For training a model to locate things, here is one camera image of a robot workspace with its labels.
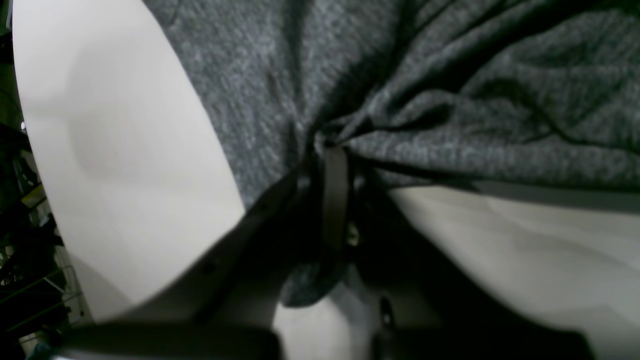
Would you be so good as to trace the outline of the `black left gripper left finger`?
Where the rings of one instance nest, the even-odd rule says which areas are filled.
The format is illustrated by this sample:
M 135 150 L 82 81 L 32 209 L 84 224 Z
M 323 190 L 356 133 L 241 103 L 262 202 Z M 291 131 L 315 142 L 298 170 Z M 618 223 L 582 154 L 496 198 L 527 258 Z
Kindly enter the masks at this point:
M 279 304 L 336 282 L 336 150 L 309 155 L 180 278 L 135 309 L 76 330 L 52 360 L 279 360 Z

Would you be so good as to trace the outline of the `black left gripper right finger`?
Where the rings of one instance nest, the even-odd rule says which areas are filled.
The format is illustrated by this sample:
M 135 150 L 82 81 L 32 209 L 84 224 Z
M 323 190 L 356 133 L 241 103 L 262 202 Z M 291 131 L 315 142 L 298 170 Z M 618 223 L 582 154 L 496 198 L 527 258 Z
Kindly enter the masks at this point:
M 482 289 L 340 147 L 334 218 L 334 253 L 354 264 L 373 311 L 371 359 L 594 359 L 582 333 L 542 325 Z

